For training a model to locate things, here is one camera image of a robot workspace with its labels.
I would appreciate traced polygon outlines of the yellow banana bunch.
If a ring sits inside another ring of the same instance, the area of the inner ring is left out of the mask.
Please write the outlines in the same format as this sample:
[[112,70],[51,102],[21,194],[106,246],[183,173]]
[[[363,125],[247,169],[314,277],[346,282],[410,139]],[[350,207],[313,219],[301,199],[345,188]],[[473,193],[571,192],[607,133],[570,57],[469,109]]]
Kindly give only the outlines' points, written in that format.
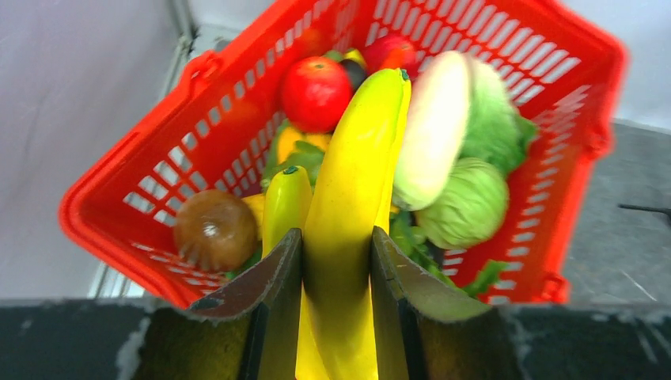
[[303,288],[295,376],[375,379],[370,243],[386,227],[408,114],[403,69],[370,75],[335,128],[303,229]]

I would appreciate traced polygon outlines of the red apple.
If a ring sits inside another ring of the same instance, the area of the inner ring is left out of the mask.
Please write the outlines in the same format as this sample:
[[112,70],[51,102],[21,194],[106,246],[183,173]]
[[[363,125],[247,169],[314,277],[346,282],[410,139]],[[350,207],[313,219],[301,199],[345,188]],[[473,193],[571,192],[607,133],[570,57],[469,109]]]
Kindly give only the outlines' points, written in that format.
[[305,133],[332,132],[352,94],[345,69],[338,62],[322,56],[293,63],[280,87],[280,101],[286,117]]

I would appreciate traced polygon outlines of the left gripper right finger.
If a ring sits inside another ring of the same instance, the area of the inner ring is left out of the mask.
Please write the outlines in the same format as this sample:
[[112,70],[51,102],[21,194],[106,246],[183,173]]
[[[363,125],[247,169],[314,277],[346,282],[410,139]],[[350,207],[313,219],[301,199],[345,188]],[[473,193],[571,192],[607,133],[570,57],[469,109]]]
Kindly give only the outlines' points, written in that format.
[[496,308],[444,284],[376,226],[370,279],[381,379],[520,379]]

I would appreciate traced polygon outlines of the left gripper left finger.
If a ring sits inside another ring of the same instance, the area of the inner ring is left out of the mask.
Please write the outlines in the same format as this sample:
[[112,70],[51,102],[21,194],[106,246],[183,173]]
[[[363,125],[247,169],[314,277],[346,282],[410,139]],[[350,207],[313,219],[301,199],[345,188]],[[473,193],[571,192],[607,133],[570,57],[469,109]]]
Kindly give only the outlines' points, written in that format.
[[186,310],[154,311],[133,379],[292,379],[301,302],[301,231]]

